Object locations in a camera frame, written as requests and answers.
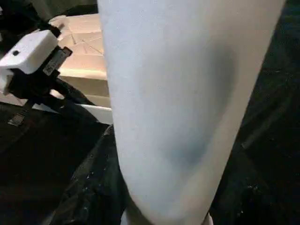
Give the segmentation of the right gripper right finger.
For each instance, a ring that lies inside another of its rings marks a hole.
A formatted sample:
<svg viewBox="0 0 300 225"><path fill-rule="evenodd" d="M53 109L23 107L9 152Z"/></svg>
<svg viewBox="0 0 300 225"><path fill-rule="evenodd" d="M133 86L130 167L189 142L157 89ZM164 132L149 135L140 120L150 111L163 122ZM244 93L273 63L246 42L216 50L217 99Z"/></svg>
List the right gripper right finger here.
<svg viewBox="0 0 300 225"><path fill-rule="evenodd" d="M225 168L209 213L216 225L298 225L299 213L289 212L250 165Z"/></svg>

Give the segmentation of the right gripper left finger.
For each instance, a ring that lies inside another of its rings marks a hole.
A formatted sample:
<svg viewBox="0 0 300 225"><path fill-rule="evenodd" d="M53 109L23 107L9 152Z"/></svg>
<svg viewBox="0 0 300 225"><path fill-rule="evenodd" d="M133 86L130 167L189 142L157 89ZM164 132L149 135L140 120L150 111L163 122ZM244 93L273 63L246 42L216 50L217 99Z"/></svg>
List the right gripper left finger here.
<svg viewBox="0 0 300 225"><path fill-rule="evenodd" d="M73 173L52 225L119 225L126 208L114 127L109 125Z"/></svg>

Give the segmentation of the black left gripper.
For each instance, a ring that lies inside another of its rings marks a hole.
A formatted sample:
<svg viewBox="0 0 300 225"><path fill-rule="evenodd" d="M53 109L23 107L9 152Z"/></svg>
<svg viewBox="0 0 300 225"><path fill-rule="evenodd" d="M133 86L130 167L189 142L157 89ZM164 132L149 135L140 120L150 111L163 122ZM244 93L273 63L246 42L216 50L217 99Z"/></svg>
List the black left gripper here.
<svg viewBox="0 0 300 225"><path fill-rule="evenodd" d="M52 75L46 75L41 71L29 75L21 70L12 72L13 77L8 85L8 91L17 98L33 100L34 103L40 104L43 99L51 96L51 90L55 90L74 103L95 105L81 91L57 78L58 71Z"/></svg>

